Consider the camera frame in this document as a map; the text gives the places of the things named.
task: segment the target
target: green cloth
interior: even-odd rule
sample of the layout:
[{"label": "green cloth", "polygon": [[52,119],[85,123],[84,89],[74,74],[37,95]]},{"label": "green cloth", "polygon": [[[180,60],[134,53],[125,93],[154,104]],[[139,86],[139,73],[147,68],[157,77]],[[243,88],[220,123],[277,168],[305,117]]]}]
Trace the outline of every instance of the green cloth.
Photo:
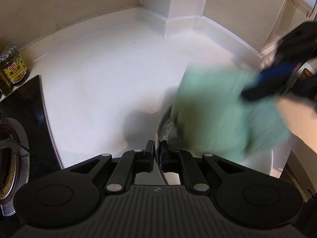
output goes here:
[{"label": "green cloth", "polygon": [[256,77],[242,69],[186,70],[171,120],[187,150],[194,156],[212,153],[239,163],[288,140],[274,97],[255,102],[241,98],[241,91]]}]

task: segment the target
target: jar lid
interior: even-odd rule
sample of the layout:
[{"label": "jar lid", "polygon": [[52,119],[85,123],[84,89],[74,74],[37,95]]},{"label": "jar lid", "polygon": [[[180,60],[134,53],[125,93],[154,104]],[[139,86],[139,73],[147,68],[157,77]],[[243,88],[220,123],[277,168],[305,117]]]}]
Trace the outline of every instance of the jar lid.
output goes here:
[{"label": "jar lid", "polygon": [[0,63],[7,60],[15,52],[15,44],[8,45],[0,54]]}]

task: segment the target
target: yellow label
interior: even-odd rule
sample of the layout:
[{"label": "yellow label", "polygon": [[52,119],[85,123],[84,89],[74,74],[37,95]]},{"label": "yellow label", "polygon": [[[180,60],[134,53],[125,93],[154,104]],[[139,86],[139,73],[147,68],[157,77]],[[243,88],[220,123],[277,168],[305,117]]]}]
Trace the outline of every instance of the yellow label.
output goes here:
[{"label": "yellow label", "polygon": [[17,57],[15,62],[11,64],[8,68],[4,69],[5,74],[7,74],[9,80],[12,83],[17,83],[21,80],[26,73],[26,66],[20,56]]}]

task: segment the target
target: glass jar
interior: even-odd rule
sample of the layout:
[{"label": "glass jar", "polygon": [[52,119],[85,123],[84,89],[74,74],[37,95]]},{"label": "glass jar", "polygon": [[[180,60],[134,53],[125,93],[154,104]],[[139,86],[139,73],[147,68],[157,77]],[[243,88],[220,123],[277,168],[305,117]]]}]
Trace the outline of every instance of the glass jar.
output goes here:
[{"label": "glass jar", "polygon": [[15,44],[7,46],[0,54],[0,67],[14,86],[20,86],[30,75]]}]

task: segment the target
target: tile grout line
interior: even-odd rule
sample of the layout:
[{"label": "tile grout line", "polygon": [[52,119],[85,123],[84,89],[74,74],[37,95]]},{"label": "tile grout line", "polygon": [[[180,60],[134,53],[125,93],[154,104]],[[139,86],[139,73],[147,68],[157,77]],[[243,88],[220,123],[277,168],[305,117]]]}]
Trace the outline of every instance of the tile grout line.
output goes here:
[{"label": "tile grout line", "polygon": [[54,16],[54,22],[55,22],[55,25],[57,27],[56,18],[55,18],[55,12],[54,12],[54,8],[53,8],[53,2],[52,2],[52,0],[50,0],[50,1],[51,1],[52,11],[53,11],[53,16]]}]

